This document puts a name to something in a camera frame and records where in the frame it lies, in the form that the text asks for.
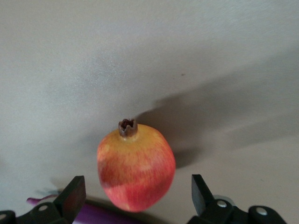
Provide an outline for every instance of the pomegranate skin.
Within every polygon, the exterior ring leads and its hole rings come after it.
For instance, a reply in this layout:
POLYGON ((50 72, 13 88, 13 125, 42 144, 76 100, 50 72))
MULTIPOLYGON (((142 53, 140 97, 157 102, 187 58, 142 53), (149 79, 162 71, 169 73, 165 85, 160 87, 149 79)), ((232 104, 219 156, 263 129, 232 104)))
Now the pomegranate skin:
POLYGON ((146 210, 169 190, 175 174, 175 159, 163 135, 138 124, 132 136, 119 130, 108 134, 97 151, 99 180, 106 195, 118 208, 146 210))

